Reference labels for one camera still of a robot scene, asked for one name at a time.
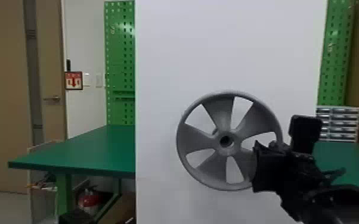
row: floor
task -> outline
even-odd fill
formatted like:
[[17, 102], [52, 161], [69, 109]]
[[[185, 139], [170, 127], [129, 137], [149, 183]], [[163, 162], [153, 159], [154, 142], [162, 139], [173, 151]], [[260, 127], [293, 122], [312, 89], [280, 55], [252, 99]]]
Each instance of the floor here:
[[27, 196], [0, 192], [0, 224], [29, 223]]

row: red fire extinguisher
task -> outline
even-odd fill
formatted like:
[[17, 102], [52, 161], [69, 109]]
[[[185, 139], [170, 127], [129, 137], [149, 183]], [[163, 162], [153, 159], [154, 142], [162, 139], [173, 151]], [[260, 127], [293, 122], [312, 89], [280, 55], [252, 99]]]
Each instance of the red fire extinguisher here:
[[93, 188], [94, 187], [86, 188], [84, 195], [78, 199], [78, 207], [91, 216], [97, 214], [101, 205], [101, 197]]

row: exit sign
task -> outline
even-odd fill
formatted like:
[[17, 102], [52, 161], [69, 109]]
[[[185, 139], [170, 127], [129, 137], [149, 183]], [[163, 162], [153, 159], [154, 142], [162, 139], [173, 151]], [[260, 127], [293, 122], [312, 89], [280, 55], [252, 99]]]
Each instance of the exit sign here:
[[83, 76], [81, 71], [66, 71], [66, 89], [83, 90]]

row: table leg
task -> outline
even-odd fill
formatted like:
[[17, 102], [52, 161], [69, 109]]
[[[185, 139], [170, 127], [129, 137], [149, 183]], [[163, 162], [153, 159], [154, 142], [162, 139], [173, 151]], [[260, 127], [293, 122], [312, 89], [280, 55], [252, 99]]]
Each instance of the table leg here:
[[57, 186], [57, 214], [65, 214], [73, 208], [71, 175], [59, 173], [55, 175]]

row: green tabletop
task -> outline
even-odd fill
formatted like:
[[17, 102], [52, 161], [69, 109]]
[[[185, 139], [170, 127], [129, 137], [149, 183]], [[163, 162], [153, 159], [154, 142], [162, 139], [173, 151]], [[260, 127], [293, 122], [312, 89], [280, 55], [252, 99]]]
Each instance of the green tabletop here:
[[359, 186], [359, 144], [346, 142], [318, 142], [313, 156], [322, 171], [346, 168], [346, 173], [334, 184]]
[[135, 177], [135, 128], [104, 126], [8, 162], [8, 167], [55, 173]]

